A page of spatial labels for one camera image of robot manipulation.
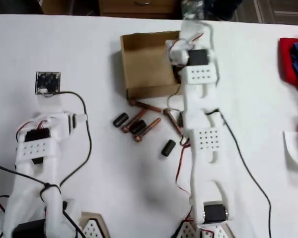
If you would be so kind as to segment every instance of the wooden drawer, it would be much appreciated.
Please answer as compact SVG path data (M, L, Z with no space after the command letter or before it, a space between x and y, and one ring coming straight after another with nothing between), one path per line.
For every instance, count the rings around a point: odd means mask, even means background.
M177 0L100 0L102 15L107 13L173 14Z

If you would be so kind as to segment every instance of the black magnet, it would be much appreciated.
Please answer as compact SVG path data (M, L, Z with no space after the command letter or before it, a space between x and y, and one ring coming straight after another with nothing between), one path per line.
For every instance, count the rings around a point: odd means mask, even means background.
M173 140L169 140L164 146L163 150L161 151L161 154L168 157L173 148L175 147L175 144L176 143Z
M140 120L138 122L136 122L135 124L133 124L129 131L135 135L135 134L138 134L139 132L141 132L143 129L145 129L147 126L147 124L145 123L144 120Z
M129 116L127 115L127 113L122 113L119 117L117 117L114 120L113 124L115 127L120 127L128 119L129 119Z

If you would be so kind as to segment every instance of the wooden cabinet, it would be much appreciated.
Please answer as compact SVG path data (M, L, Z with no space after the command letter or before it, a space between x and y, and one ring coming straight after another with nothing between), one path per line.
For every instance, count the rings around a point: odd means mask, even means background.
M102 16L180 19L180 0L99 0Z

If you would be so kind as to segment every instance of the perforated plate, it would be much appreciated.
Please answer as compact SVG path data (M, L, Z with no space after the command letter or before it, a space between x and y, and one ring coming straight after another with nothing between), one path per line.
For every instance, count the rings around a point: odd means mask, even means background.
M87 225L85 226L83 230L84 235L86 238L103 238L100 231L100 227L98 226L97 222L95 220L89 220L87 222Z
M184 222L178 233L177 238L194 238L194 236L195 236L195 230L191 226L191 223Z
M218 151L221 148L220 128L210 127L194 130L194 142L200 150Z
M204 231L202 231L202 238L233 238L234 236L229 236L226 234L225 230L222 226L211 226L205 228ZM177 238L194 238L195 237L195 230L191 226L189 222L184 222L182 224L182 227L179 231L179 234Z
M39 157L55 156L57 146L56 140L52 138L19 143L16 160L21 162Z
M199 66L186 66L181 76L188 84L215 83L217 80L214 63Z

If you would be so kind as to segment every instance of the circuit board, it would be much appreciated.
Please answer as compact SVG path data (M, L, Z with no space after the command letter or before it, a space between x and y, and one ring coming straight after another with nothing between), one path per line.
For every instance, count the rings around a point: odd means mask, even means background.
M60 91L60 72L36 72L35 94L49 94Z

